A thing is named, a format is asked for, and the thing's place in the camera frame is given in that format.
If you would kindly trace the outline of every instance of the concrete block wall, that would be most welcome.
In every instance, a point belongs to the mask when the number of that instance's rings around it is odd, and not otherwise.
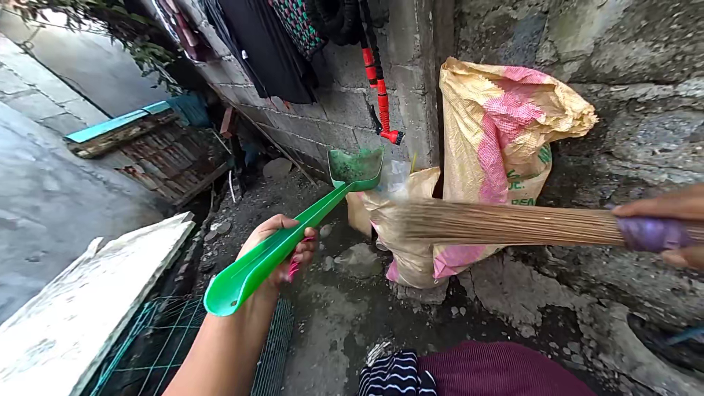
[[[109,119],[1,33],[0,101],[61,136]]]
[[[315,90],[317,103],[285,106],[279,98],[267,100],[257,95],[235,57],[208,24],[197,1],[185,1],[183,5],[218,55],[214,61],[197,64],[202,75],[221,97],[238,104],[294,157],[324,171],[328,149],[371,149],[383,145],[395,159],[411,160],[415,155],[417,167],[438,164],[436,101],[427,100],[426,85],[426,75],[437,70],[422,63],[423,51],[430,49],[420,42],[420,31],[427,29],[430,21],[428,15],[417,20],[417,13],[422,10],[414,3],[370,2],[374,19],[387,18],[384,27],[377,29],[377,37],[390,97],[391,128],[406,134],[401,146],[375,134],[367,103],[376,104],[377,93],[369,88],[359,46],[329,43],[322,51],[332,84]]]
[[[457,0],[455,56],[537,68],[596,107],[586,137],[552,144],[539,204],[602,208],[704,182],[704,54],[695,1]],[[654,323],[704,320],[700,277],[654,254],[531,251],[542,273]]]

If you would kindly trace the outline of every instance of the pink and yellow sack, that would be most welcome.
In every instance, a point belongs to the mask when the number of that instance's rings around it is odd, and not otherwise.
[[[550,142],[584,136],[594,107],[537,70],[448,58],[440,70],[445,127],[443,199],[534,205],[552,167]],[[501,245],[434,247],[437,278]]]

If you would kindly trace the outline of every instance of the black cloth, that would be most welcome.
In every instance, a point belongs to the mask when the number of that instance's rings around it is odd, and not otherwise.
[[[365,366],[359,374],[359,396],[437,396],[435,379],[419,370],[415,351],[405,349]]]
[[[208,22],[240,62],[259,97],[315,102],[315,73],[267,0],[201,1]]]

